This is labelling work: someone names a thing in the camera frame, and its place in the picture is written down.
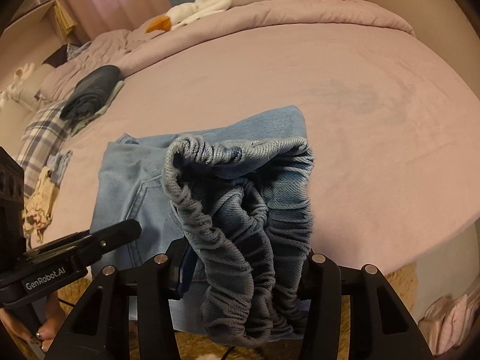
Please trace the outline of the person's left hand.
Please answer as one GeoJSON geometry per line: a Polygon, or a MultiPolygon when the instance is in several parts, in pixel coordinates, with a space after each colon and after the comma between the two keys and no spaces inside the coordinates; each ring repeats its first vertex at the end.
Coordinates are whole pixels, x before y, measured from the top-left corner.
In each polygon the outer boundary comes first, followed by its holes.
{"type": "Polygon", "coordinates": [[[4,308],[1,308],[1,321],[15,336],[22,340],[29,342],[33,337],[36,337],[41,342],[41,350],[47,352],[51,343],[55,339],[58,331],[66,320],[66,314],[60,306],[57,292],[53,292],[47,297],[45,306],[46,321],[38,328],[33,335],[22,322],[16,319],[4,308]]]}

